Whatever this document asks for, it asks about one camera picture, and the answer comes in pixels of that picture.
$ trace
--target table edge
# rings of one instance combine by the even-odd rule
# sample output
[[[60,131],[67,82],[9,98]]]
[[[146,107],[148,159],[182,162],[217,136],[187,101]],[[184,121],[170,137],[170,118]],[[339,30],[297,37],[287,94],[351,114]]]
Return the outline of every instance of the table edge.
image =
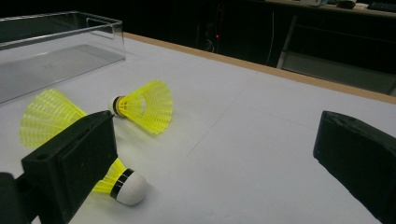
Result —
[[[211,53],[211,52],[204,51],[204,50],[193,49],[193,48],[181,46],[178,44],[173,44],[173,43],[169,43],[166,41],[153,39],[150,37],[145,37],[142,35],[134,35],[131,33],[123,32],[123,36],[125,38],[129,38],[129,39],[136,40],[139,42],[143,42],[143,43],[147,43],[147,44],[151,44],[151,45],[155,45],[155,46],[163,47],[163,48],[167,48],[167,49],[177,50],[177,51],[184,52],[184,53],[189,53],[191,55],[207,58],[209,60],[215,60],[215,61],[222,62],[222,63],[228,63],[228,64],[244,67],[244,68],[247,68],[250,70],[263,72],[263,73],[266,73],[266,74],[269,74],[272,76],[283,77],[286,79],[290,79],[290,80],[297,81],[297,82],[302,82],[304,84],[317,86],[317,87],[321,87],[321,88],[332,90],[332,91],[340,91],[343,93],[357,95],[359,97],[364,97],[367,99],[377,100],[377,101],[381,101],[384,103],[396,105],[396,97],[391,96],[391,95],[386,95],[386,94],[375,92],[375,91],[367,91],[364,89],[360,89],[360,88],[356,88],[356,87],[352,87],[352,86],[348,86],[348,85],[344,85],[344,84],[340,84],[340,83],[335,83],[335,82],[331,82],[328,80],[319,79],[316,77],[300,75],[300,74],[289,72],[286,70],[281,70],[281,69],[269,67],[266,65],[258,64],[258,63],[251,63],[251,62],[227,57],[224,55]]]

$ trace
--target black foam block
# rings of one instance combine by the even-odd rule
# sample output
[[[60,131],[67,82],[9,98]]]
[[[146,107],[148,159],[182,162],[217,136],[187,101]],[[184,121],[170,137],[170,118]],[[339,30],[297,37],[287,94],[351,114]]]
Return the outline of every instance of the black foam block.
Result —
[[[350,116],[323,111],[314,157],[382,223],[396,223],[396,139]]]
[[[30,206],[42,223],[68,223],[118,157],[109,111],[79,119],[21,160],[19,181],[36,189]]]

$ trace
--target shuttlecock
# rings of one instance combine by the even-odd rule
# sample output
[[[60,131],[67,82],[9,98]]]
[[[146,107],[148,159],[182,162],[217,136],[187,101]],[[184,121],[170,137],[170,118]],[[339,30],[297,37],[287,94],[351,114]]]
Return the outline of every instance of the shuttlecock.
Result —
[[[109,110],[135,122],[150,133],[161,133],[169,125],[173,112],[172,94],[166,84],[152,80],[126,96],[113,98]]]
[[[26,147],[40,147],[87,114],[55,89],[44,90],[21,118],[20,138]]]
[[[148,189],[145,177],[126,168],[117,158],[107,175],[100,180],[92,191],[109,194],[120,203],[133,205],[142,201]]]

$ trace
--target desk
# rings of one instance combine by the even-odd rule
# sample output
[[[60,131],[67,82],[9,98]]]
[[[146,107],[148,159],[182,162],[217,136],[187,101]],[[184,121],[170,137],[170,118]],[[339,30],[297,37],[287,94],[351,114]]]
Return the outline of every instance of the desk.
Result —
[[[198,6],[180,7],[173,13],[172,30],[190,27],[191,34],[173,32],[171,42],[196,47],[197,40],[210,40],[213,45],[208,50],[221,55],[395,94],[396,13],[311,7],[292,0],[225,0],[201,9],[201,14],[210,16],[178,16],[198,14]],[[211,29],[213,37],[208,35]]]
[[[92,193],[71,223],[379,223],[313,158],[323,110],[396,136],[396,101],[259,64],[125,34],[126,60],[58,83],[87,113],[154,78],[174,98],[170,126],[150,136],[114,118],[120,159],[146,177],[125,206]],[[0,170],[21,175],[24,108],[0,105]]]

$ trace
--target black band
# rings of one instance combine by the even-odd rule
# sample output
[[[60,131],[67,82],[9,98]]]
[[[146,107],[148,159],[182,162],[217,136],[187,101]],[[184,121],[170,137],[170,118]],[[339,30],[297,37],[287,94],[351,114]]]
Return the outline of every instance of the black band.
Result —
[[[114,99],[114,101],[113,101],[113,111],[114,111],[114,113],[116,114],[116,115],[118,115],[118,116],[120,116],[120,114],[119,114],[119,110],[117,109],[117,101],[119,100],[119,96],[116,98],[116,99]]]
[[[110,196],[113,199],[117,200],[117,196],[119,195],[120,189],[122,188],[125,181],[129,178],[129,176],[133,172],[134,172],[133,170],[128,168],[122,173],[122,175],[120,175],[119,179],[116,181],[116,184],[114,184],[113,189],[110,192]]]

